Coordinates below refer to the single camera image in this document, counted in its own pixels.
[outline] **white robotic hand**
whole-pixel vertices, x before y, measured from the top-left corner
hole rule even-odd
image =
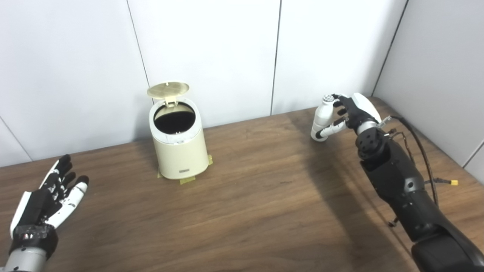
[[[333,122],[333,109],[341,106],[343,108],[337,112],[341,118]],[[342,94],[325,95],[316,110],[311,137],[322,142],[346,128],[354,129],[359,134],[380,122],[375,106],[360,93],[354,93],[351,97]]]
[[[11,236],[17,226],[47,224],[57,228],[72,214],[88,188],[89,178],[80,176],[68,187],[76,177],[74,172],[68,173],[71,168],[71,156],[64,155],[47,172],[38,190],[24,192],[10,225]]]
[[[88,188],[86,176],[68,187],[76,177],[74,172],[68,173],[71,168],[71,156],[63,156],[47,172],[39,189],[24,192],[10,225],[10,256],[0,271],[42,271],[59,241],[56,228],[77,208]]]

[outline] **black cable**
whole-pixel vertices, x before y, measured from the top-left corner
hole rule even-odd
[[[397,132],[397,133],[393,134],[390,137],[390,139],[393,139],[393,138],[395,138],[398,135],[401,135],[403,137],[403,141],[405,142],[405,148],[407,149],[408,156],[410,157],[410,160],[412,161],[412,163],[415,165],[415,160],[413,159],[412,151],[410,150],[410,147],[408,146],[407,137],[405,137],[405,133],[403,133],[403,132]]]
[[[425,161],[425,166],[427,167],[427,172],[430,180],[430,186],[432,187],[432,196],[434,197],[434,203],[438,207],[439,206],[439,199],[437,197],[437,189],[435,188],[435,181],[434,181],[434,176],[432,175],[432,169],[430,168],[430,163],[427,158],[427,154],[425,153],[425,150],[423,149],[424,147],[422,146],[422,143],[420,142],[420,139],[418,138],[417,134],[415,131],[413,131],[412,126],[410,123],[403,117],[399,116],[390,116],[391,118],[399,120],[407,129],[412,133],[413,138],[417,142],[417,145],[419,146],[420,151],[422,152],[422,157],[424,158],[423,160]]]

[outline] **robotic arm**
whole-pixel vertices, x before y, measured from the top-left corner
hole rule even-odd
[[[71,157],[65,155],[54,163],[38,190],[24,192],[17,207],[10,235],[12,245],[2,272],[40,272],[57,247],[57,227],[71,215],[89,184],[80,176],[68,187],[76,174]]]
[[[333,108],[341,106],[338,114],[347,116],[329,123]],[[324,141],[345,128],[355,131],[360,164],[378,196],[390,205],[415,243],[412,256],[420,271],[484,272],[484,255],[432,201],[414,163],[381,129],[384,122],[359,93],[349,98],[325,96],[316,111],[311,137]]]

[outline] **wooden table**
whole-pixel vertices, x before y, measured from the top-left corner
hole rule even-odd
[[[372,98],[382,116],[393,113]],[[417,271],[411,242],[358,163],[351,130],[310,136],[314,109],[205,130],[214,164],[196,181],[158,179],[150,140],[73,154],[91,179],[45,271]],[[386,129],[403,127],[396,121]],[[423,160],[408,135],[419,170]],[[484,190],[426,139],[441,209],[484,249]],[[24,190],[56,159],[0,168],[0,262]]]

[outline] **cream trash can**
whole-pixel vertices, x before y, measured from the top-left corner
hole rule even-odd
[[[188,98],[188,84],[166,82],[148,89],[148,96],[160,99],[150,110],[160,174],[182,180],[205,171],[209,165],[202,122],[197,106]]]

